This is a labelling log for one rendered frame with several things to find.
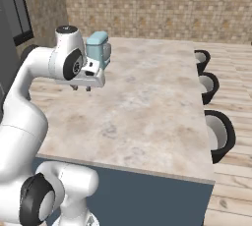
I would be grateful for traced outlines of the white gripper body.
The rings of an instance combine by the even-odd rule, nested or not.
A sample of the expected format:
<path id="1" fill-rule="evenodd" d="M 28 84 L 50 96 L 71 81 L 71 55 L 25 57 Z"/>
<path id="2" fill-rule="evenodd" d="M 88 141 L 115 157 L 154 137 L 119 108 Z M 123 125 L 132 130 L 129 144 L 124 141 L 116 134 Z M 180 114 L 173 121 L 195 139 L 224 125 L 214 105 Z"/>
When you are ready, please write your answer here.
<path id="1" fill-rule="evenodd" d="M 80 86 L 90 86 L 90 87 L 103 87 L 105 84 L 104 71 L 99 70 L 96 76 L 86 76 L 85 72 L 82 71 L 71 81 L 55 81 L 59 85 L 80 85 Z"/>

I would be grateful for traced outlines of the light blue toaster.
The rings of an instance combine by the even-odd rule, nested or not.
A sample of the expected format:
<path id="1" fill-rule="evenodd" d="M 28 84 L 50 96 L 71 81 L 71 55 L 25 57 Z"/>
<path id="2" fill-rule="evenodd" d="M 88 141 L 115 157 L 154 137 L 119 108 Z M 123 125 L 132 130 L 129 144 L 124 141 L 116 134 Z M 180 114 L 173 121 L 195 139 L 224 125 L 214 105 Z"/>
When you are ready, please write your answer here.
<path id="1" fill-rule="evenodd" d="M 105 31 L 95 31 L 86 41 L 86 51 L 89 58 L 100 63 L 104 70 L 110 63 L 111 44 L 108 42 L 108 34 Z"/>

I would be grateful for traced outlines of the dark grey fridge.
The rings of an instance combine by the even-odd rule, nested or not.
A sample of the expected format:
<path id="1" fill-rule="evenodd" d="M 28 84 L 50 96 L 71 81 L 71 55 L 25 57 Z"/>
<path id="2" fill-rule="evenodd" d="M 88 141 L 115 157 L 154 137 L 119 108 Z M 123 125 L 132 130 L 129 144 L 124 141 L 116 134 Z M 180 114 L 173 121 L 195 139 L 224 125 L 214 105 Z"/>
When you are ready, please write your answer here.
<path id="1" fill-rule="evenodd" d="M 0 0 L 0 119 L 21 62 L 16 47 L 33 38 L 26 0 Z"/>

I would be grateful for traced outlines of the black round stool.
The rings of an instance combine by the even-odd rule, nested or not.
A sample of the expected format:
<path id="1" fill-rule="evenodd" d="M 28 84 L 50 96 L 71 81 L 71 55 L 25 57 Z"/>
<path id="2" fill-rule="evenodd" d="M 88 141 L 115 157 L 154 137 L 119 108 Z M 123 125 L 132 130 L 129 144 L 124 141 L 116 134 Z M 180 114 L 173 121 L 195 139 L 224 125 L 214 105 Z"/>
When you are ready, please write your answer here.
<path id="1" fill-rule="evenodd" d="M 194 51 L 198 74 L 201 75 L 211 60 L 211 55 L 207 50 L 197 49 Z"/>
<path id="2" fill-rule="evenodd" d="M 229 118 L 216 110 L 205 110 L 213 163 L 219 163 L 233 149 L 236 135 Z"/>
<path id="3" fill-rule="evenodd" d="M 220 88 L 219 80 L 214 74 L 203 72 L 199 76 L 199 82 L 201 85 L 203 104 L 207 105 Z"/>

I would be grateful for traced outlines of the blue kitchen island cabinet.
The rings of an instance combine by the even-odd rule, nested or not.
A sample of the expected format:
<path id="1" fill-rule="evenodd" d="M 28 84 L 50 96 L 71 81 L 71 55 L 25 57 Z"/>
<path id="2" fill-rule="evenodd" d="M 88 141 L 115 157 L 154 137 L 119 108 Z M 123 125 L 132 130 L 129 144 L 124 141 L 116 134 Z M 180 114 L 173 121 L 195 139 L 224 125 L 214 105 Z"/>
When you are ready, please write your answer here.
<path id="1" fill-rule="evenodd" d="M 202 226 L 214 188 L 208 180 L 183 180 L 65 158 L 94 169 L 97 191 L 87 198 L 100 226 Z"/>

